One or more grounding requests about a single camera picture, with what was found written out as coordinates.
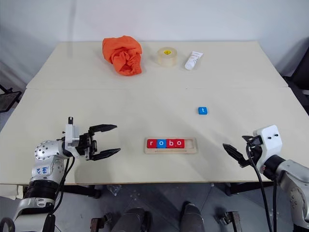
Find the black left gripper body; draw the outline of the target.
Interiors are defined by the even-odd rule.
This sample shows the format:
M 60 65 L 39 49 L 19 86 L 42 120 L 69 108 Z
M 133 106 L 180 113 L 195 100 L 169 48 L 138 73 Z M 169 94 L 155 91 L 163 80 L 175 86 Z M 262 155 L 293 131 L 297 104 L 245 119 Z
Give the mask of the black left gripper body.
M 86 160 L 95 160 L 97 150 L 97 142 L 94 140 L 94 132 L 89 131 L 79 137 L 79 144 L 76 150 L 80 156 L 84 156 Z

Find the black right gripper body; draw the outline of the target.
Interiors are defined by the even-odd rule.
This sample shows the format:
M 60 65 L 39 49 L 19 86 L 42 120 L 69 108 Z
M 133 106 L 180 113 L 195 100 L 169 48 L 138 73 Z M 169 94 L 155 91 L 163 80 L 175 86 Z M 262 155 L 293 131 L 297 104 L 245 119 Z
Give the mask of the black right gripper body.
M 249 146 L 250 157 L 255 165 L 261 158 L 261 155 L 262 155 L 261 145 L 262 144 L 263 144 L 263 141 L 262 141 L 261 136 L 254 136 L 254 141 L 252 143 L 247 143 L 247 145 Z

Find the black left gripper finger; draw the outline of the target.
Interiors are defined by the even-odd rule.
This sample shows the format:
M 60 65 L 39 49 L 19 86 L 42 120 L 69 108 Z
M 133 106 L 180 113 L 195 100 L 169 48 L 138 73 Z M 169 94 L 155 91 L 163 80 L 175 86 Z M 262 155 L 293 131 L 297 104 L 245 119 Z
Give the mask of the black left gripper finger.
M 117 126 L 113 124 L 100 124 L 89 127 L 88 133 L 95 134 L 96 132 L 106 132 L 111 131 L 115 128 L 117 128 Z
M 91 160 L 97 161 L 97 160 L 109 158 L 112 155 L 118 153 L 120 150 L 121 150 L 120 148 L 114 148 L 114 149 L 108 149 L 108 150 L 101 151 L 100 153 L 92 155 Z

